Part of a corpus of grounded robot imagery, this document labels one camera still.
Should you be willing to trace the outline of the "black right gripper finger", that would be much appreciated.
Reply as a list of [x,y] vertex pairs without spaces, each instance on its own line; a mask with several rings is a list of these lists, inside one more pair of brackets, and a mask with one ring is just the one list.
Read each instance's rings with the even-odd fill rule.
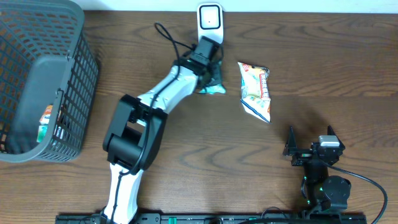
[[340,149],[345,149],[345,145],[337,136],[331,125],[327,127],[327,135],[331,137],[331,140],[326,144],[328,147],[339,147]]
[[290,126],[287,142],[286,142],[284,150],[283,150],[283,155],[284,156],[292,156],[295,153],[297,153],[297,151],[298,151],[298,147],[297,147],[297,143],[295,140],[294,130],[293,130],[293,127]]

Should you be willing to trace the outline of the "teal snack packet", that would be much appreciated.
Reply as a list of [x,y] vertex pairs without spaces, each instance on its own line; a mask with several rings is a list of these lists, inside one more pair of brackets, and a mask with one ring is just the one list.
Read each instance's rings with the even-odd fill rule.
[[210,66],[206,73],[207,81],[201,86],[199,93],[211,95],[226,93],[226,89],[223,86],[221,66],[222,62],[215,62]]

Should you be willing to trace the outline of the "yellow snack bag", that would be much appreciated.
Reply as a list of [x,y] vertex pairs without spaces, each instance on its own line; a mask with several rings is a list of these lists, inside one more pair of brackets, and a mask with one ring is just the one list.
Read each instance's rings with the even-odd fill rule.
[[271,97],[267,86],[267,67],[238,62],[241,73],[241,99],[245,112],[265,123],[271,122]]

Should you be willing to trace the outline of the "orange tissue pack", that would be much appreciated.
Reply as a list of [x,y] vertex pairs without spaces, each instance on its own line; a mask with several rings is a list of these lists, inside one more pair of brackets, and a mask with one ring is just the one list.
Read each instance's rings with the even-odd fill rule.
[[42,114],[41,118],[39,119],[40,125],[48,125],[52,113],[53,105],[48,105]]

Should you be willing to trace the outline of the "teal tissue pack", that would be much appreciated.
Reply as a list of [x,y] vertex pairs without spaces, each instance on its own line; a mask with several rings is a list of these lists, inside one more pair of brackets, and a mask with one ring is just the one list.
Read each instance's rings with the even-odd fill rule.
[[38,128],[37,142],[41,143],[44,140],[45,135],[47,134],[48,125],[40,125]]

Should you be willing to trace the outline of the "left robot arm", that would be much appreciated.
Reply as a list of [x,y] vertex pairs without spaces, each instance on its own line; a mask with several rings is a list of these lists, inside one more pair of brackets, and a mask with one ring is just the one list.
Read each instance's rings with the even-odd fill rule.
[[170,112],[196,88],[220,80],[221,63],[179,58],[153,89],[119,100],[103,141],[111,169],[103,223],[130,223],[136,217],[141,179],[157,156]]

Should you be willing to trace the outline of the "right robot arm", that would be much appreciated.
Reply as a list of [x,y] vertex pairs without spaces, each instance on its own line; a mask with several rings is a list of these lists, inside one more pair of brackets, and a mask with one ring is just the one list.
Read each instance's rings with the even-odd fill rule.
[[293,128],[289,128],[283,155],[292,157],[292,166],[304,169],[302,195],[308,203],[308,209],[304,211],[307,218],[322,213],[340,213],[347,209],[351,182],[328,172],[328,168],[339,161],[344,150],[345,145],[331,126],[326,135],[319,136],[318,141],[311,143],[307,149],[297,146]]

